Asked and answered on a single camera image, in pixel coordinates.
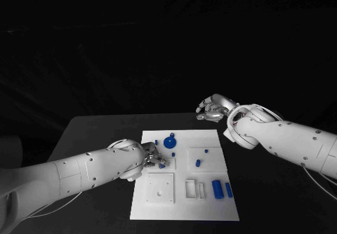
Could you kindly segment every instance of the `blue object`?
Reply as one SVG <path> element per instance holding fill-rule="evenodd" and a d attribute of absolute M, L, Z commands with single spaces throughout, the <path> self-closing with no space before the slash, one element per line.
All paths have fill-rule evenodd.
<path fill-rule="evenodd" d="M 224 196 L 224 188 L 219 180 L 212 181 L 213 191 L 215 191 L 215 197 L 216 199 L 222 199 Z"/>
<path fill-rule="evenodd" d="M 172 133 L 170 136 L 164 139 L 164 146 L 172 149 L 177 144 L 177 141 L 175 139 L 175 134 Z"/>
<path fill-rule="evenodd" d="M 196 167 L 200 166 L 200 159 L 196 161 Z"/>
<path fill-rule="evenodd" d="M 234 197 L 232 189 L 231 189 L 229 183 L 226 183 L 226 193 L 228 193 L 228 197 Z"/>

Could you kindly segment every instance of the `blue disc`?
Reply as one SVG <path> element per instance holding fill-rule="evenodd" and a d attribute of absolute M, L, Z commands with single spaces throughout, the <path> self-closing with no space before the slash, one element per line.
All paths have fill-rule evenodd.
<path fill-rule="evenodd" d="M 172 133 L 170 136 L 164 139 L 164 146 L 172 149 L 177 144 L 177 141 L 175 139 L 175 134 Z"/>

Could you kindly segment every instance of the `gray table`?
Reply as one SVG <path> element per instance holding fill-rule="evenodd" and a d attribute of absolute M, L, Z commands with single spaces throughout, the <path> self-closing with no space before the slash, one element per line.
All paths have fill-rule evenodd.
<path fill-rule="evenodd" d="M 301 167 L 267 153 L 261 145 L 248 150 L 226 139 L 226 119 L 198 121 L 196 113 L 75 117 L 49 161 L 107 148 L 124 138 L 141 142 L 143 130 L 192 129 L 218 129 L 239 222 L 130 220 L 136 182 L 118 179 L 85 191 L 55 213 L 25 220 L 12 233 L 336 233 L 337 203 Z M 55 202 L 41 214 L 74 197 Z"/>

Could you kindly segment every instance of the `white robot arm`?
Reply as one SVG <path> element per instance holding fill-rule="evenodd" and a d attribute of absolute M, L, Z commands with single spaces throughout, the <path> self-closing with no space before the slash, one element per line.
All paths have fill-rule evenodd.
<path fill-rule="evenodd" d="M 120 140 L 108 148 L 18 169 L 0 169 L 0 234 L 55 201 L 117 178 L 134 181 L 144 167 L 166 165 L 156 144 Z"/>
<path fill-rule="evenodd" d="M 228 116 L 225 136 L 247 149 L 261 143 L 267 151 L 297 165 L 337 179 L 337 135 L 298 123 L 277 120 L 257 104 L 239 105 L 215 94 L 199 105 L 199 120 L 219 122 Z"/>

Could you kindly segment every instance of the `black background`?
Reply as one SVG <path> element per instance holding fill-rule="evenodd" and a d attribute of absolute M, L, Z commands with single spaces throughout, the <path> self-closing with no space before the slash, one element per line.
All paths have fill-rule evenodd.
<path fill-rule="evenodd" d="M 49 152 L 75 116 L 193 112 L 215 93 L 337 133 L 336 15 L 333 1 L 2 2 L 0 133 Z"/>

